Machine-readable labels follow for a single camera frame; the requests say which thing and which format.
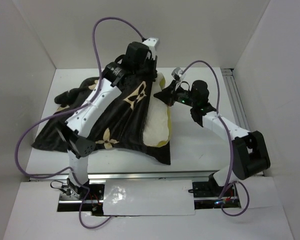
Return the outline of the cream pillow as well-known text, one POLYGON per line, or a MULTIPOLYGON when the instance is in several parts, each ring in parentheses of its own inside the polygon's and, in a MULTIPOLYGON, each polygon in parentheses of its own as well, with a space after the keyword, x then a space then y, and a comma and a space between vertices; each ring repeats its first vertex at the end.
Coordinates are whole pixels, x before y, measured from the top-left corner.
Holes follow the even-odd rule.
POLYGON ((147 147, 160 148, 165 146, 171 139, 172 120, 170 107, 154 97, 160 93, 166 85, 164 75, 159 72, 152 83, 151 94, 142 141, 147 147))

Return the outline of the black floral pillowcase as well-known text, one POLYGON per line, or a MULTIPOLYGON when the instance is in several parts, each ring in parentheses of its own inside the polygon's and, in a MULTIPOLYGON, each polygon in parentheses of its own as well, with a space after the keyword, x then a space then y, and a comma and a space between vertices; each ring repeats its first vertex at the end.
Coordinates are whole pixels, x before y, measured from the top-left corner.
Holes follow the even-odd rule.
MULTIPOLYGON (((79 87, 65 91, 54 98, 59 105, 54 114, 63 113, 80 107, 96 88, 99 77, 85 79, 79 87)), ((171 165, 170 141, 162 147, 149 147, 143 143, 143 131, 146 123, 152 81, 137 80, 128 85, 95 122, 88 136, 95 142, 94 151, 125 149, 141 152, 155 158, 159 163, 171 165)), ((42 151, 67 152, 67 144, 60 137, 56 127, 64 123, 71 114, 48 120, 39 132, 32 147, 42 151)))

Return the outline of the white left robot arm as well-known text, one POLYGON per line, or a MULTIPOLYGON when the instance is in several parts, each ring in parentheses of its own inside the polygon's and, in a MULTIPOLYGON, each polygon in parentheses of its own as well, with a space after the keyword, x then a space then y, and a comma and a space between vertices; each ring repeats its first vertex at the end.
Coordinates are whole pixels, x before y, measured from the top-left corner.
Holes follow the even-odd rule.
POLYGON ((89 140, 96 121, 106 108, 130 84, 137 83, 139 76, 156 77, 158 38, 143 42, 132 42, 126 53, 107 64, 99 77, 95 89, 64 123, 58 123, 57 131, 67 145, 70 173, 67 184, 71 194, 78 200, 89 193, 88 160, 96 143, 89 140))

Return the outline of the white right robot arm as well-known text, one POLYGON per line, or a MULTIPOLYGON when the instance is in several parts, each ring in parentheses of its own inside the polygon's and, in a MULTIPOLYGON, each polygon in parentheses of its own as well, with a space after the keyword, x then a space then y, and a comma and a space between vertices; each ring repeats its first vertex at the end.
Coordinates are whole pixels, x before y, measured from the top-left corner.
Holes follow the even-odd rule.
POLYGON ((195 123, 229 143, 228 166, 211 174, 208 180, 210 194, 220 196, 228 184, 269 169, 271 162, 263 134, 241 128, 223 117, 209 102, 209 95, 208 85, 203 80, 194 81, 188 90, 173 80, 154 97, 170 107, 176 102, 189 106, 195 123))

